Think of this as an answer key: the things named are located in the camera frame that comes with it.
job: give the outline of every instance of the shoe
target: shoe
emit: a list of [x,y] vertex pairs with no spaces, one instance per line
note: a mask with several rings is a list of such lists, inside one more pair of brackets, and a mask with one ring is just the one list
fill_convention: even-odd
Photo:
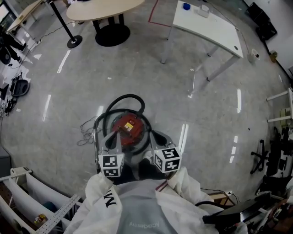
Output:
[[17,61],[18,61],[19,64],[21,64],[22,63],[22,58],[21,57],[18,57],[17,58]]
[[25,49],[26,49],[26,47],[27,47],[27,44],[26,44],[26,43],[24,43],[24,45],[22,46],[21,52],[24,52],[24,51],[25,51]]
[[147,159],[152,164],[152,157],[153,157],[152,152],[149,150],[143,154],[142,160]]

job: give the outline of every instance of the red stripe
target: red stripe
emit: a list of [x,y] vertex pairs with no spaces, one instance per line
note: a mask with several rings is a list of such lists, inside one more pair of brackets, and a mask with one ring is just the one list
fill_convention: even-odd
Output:
[[171,26],[166,25],[166,24],[160,24],[160,23],[156,23],[156,22],[151,22],[152,15],[153,15],[153,13],[154,13],[154,10],[155,10],[156,5],[157,5],[158,2],[159,2],[159,0],[157,0],[156,3],[155,3],[155,5],[153,6],[152,11],[151,11],[151,14],[150,14],[150,17],[148,18],[148,22],[149,22],[149,23],[152,23],[152,24],[158,24],[158,25],[162,25],[162,26],[166,26],[166,27],[171,27]]
[[158,24],[158,25],[162,25],[162,26],[166,26],[166,27],[171,27],[170,25],[160,24],[160,23],[156,23],[156,22],[149,22],[149,23],[152,23],[152,24]]
[[148,18],[148,22],[151,22],[152,14],[154,13],[154,10],[155,10],[155,7],[156,7],[156,5],[157,5],[157,2],[159,2],[159,0],[156,1],[154,7],[152,8],[151,15],[150,15],[150,17]]
[[164,181],[164,183],[160,184],[158,187],[156,187],[156,190],[158,190],[160,187],[162,187],[167,181]]
[[165,188],[165,187],[167,187],[167,185],[168,185],[168,183],[159,191],[159,192],[161,192],[161,191],[163,191],[163,189]]

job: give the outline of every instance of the vacuum hose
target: vacuum hose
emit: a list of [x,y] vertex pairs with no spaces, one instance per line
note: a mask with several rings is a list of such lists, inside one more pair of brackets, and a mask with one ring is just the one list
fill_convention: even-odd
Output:
[[[141,108],[139,109],[139,111],[134,111],[131,109],[116,109],[116,110],[111,110],[111,108],[119,101],[121,101],[122,99],[125,98],[134,98],[137,99],[140,103],[141,103]],[[144,145],[133,152],[133,155],[137,155],[142,153],[149,145],[150,143],[150,134],[149,132],[152,130],[151,124],[148,121],[148,119],[142,114],[145,110],[145,103],[142,100],[142,98],[140,98],[139,96],[135,95],[135,94],[126,94],[126,95],[122,95],[121,97],[118,97],[117,99],[115,99],[107,108],[106,112],[101,114],[95,121],[94,125],[93,125],[93,130],[94,130],[94,146],[95,146],[95,156],[96,156],[96,165],[97,165],[97,172],[99,173],[99,166],[98,166],[98,155],[99,155],[99,145],[98,145],[98,126],[100,121],[103,119],[103,136],[107,136],[107,120],[108,117],[112,114],[118,113],[118,112],[129,112],[129,113],[133,113],[138,115],[140,118],[143,119],[143,121],[146,123],[146,125],[148,126],[148,137],[146,142],[144,143]]]

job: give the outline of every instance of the wooden tabletop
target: wooden tabletop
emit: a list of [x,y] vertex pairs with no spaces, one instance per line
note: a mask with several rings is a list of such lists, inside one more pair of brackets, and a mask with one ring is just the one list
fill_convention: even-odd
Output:
[[39,5],[41,5],[41,3],[43,2],[43,0],[37,0],[34,3],[32,3],[31,5],[28,5],[23,11],[22,13],[14,20],[14,22],[10,25],[10,27],[8,28],[8,32],[16,29],[18,26],[20,26],[20,24],[22,22],[24,22],[27,17],[34,12],[37,7]]
[[198,7],[191,5],[187,11],[182,1],[178,1],[173,25],[195,34],[222,47],[239,58],[243,58],[239,37],[235,26],[210,13],[208,18],[199,15]]
[[89,0],[75,1],[67,10],[67,17],[75,21],[93,21],[129,11],[144,0]]

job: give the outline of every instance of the gray shirt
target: gray shirt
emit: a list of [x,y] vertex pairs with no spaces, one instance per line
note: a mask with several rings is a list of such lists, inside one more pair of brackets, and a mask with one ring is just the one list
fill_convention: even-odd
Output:
[[155,197],[155,189],[163,181],[134,181],[118,186],[122,203],[118,234],[177,233],[166,219]]

